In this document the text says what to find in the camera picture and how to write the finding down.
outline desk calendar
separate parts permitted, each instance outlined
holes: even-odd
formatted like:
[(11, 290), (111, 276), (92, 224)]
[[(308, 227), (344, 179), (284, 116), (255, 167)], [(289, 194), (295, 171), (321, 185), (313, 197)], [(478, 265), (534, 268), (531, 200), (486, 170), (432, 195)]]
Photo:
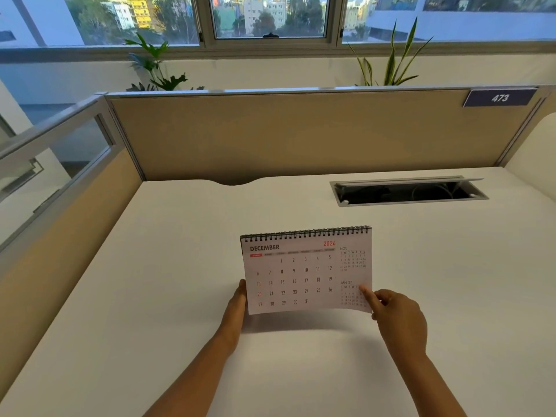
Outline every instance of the desk calendar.
[(372, 229), (329, 228), (240, 237), (250, 315), (315, 308), (371, 312)]

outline beige fabric panel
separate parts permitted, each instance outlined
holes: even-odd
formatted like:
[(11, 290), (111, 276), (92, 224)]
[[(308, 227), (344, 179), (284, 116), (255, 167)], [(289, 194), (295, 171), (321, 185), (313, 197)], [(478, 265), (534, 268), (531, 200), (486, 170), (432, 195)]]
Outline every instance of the beige fabric panel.
[(527, 127), (519, 135), (518, 139), (511, 145), (510, 150), (504, 156), (504, 159), (500, 162), (502, 167), (505, 167), (512, 156), (517, 152), (519, 147), (523, 144), (527, 136), (531, 134), (533, 129), (540, 123), (540, 121), (546, 116), (556, 113), (556, 91), (551, 92), (551, 94), (544, 100), (542, 105), (539, 107), (535, 115), (532, 117), (531, 121), (527, 124)]
[(123, 150), (0, 280), (0, 399), (140, 184)]
[(525, 107), (462, 108), (468, 89), (122, 97), (147, 180), (490, 167)]

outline right hand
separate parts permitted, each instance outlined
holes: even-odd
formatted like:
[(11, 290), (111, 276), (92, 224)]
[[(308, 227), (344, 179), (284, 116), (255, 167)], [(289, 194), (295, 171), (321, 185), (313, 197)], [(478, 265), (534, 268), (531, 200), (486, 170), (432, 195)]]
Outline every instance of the right hand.
[(416, 301), (391, 290), (372, 292), (359, 287), (372, 309), (386, 347), (394, 361), (420, 359), (427, 352), (427, 321)]

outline white desk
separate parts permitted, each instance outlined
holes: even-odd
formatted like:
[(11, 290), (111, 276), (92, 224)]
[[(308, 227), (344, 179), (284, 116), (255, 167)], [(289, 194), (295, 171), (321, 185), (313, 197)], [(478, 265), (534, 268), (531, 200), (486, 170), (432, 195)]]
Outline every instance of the white desk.
[[(490, 200), (339, 208), (330, 181), (464, 175)], [(556, 409), (556, 204), (502, 168), (144, 183), (0, 404), (140, 416), (217, 328), (245, 233), (369, 224), (375, 288), (420, 302), (470, 416)], [(368, 314), (250, 319), (211, 416), (416, 415)]]

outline january mini calendar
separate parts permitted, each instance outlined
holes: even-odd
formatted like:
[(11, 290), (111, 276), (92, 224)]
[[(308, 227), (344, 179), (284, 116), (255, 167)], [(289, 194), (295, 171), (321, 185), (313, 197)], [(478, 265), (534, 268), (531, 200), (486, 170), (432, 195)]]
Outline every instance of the january mini calendar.
[(359, 285), (372, 287), (369, 226), (240, 237), (250, 315), (315, 308), (371, 312)]

